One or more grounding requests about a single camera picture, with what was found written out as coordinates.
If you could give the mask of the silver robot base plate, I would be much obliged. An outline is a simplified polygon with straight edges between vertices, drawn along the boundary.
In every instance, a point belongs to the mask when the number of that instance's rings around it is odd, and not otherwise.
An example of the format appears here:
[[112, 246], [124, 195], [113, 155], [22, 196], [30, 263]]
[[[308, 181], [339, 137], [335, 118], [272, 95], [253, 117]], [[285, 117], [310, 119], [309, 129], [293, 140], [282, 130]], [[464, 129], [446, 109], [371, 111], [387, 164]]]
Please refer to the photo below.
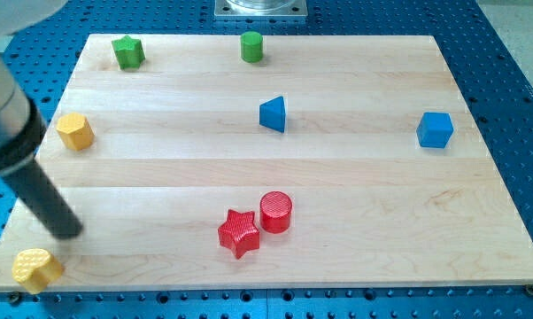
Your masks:
[[219, 19], [305, 19], [306, 0], [215, 0], [214, 16]]

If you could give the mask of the black collar tool mount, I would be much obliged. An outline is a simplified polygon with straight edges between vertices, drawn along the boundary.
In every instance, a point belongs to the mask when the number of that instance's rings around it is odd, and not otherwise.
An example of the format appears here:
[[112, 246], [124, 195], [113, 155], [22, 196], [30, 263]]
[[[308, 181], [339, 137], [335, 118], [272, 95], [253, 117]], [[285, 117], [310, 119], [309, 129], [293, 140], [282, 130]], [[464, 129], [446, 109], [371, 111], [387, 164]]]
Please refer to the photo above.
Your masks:
[[0, 171], [12, 167], [31, 155], [46, 133], [46, 125], [32, 98], [27, 98], [30, 114], [24, 128], [6, 145], [0, 147]]

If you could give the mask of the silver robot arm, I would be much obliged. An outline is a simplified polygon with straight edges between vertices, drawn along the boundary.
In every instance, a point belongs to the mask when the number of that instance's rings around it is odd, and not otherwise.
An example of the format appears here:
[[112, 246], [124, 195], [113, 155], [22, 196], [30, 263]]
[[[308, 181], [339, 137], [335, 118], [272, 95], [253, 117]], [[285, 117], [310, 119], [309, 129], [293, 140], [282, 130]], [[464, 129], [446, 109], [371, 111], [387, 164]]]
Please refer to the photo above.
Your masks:
[[[0, 37], [49, 18], [66, 0], [0, 1]], [[56, 239], [80, 235], [82, 224], [41, 166], [35, 149], [46, 132], [35, 105], [0, 57], [0, 176]]]

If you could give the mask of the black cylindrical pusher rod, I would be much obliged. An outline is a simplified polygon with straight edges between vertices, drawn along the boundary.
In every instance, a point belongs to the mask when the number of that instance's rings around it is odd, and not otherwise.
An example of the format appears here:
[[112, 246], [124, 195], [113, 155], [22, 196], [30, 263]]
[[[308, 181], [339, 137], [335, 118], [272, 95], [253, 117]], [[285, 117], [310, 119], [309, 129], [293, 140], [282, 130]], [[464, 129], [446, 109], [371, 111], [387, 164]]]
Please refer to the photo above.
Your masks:
[[7, 168], [1, 176], [54, 238], [81, 234], [80, 219], [34, 159]]

